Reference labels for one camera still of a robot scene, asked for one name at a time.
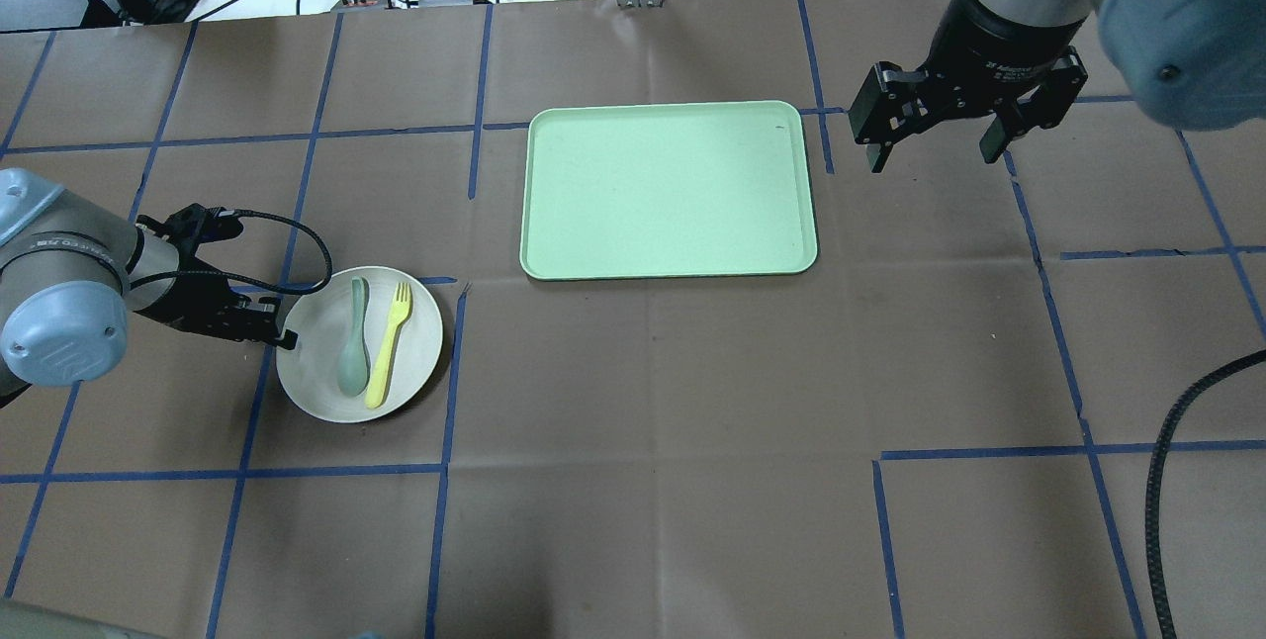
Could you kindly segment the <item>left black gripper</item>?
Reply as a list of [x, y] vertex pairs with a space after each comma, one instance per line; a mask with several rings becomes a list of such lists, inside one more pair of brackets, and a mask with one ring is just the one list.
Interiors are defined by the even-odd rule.
[[279, 328], [280, 299], [249, 299], [230, 288], [222, 270], [199, 259], [205, 243], [239, 237], [243, 213], [187, 206], [167, 216], [138, 216], [135, 313], [195, 335], [271, 343], [298, 349], [298, 333]]

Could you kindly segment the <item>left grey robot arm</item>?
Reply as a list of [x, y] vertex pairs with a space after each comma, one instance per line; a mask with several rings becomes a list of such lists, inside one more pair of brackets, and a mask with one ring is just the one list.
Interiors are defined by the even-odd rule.
[[30, 387], [97, 380], [127, 356], [130, 313], [194, 335], [294, 349], [279, 321], [287, 288], [235, 292], [199, 259], [241, 235], [249, 213], [190, 205], [130, 223], [23, 167], [1, 175], [3, 402]]

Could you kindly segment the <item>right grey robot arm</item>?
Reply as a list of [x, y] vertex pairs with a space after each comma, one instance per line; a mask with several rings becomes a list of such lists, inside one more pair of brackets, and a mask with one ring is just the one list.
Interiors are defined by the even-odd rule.
[[990, 116], [979, 143], [990, 164], [1058, 127], [1087, 81], [1072, 40], [1089, 18], [1156, 124], [1222, 132], [1263, 116], [1263, 0], [950, 0], [917, 68], [881, 61], [860, 85], [849, 127], [868, 170], [944, 121]]

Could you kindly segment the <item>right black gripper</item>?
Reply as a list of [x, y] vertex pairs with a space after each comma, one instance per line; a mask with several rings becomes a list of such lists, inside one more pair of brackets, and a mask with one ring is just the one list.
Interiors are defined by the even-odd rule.
[[1062, 124], [1087, 81], [1072, 46], [1080, 27], [985, 25], [972, 14], [946, 14], [919, 66], [874, 63], [849, 105], [868, 171], [882, 173], [893, 146], [944, 121], [994, 118], [979, 140], [986, 164], [1013, 139]]

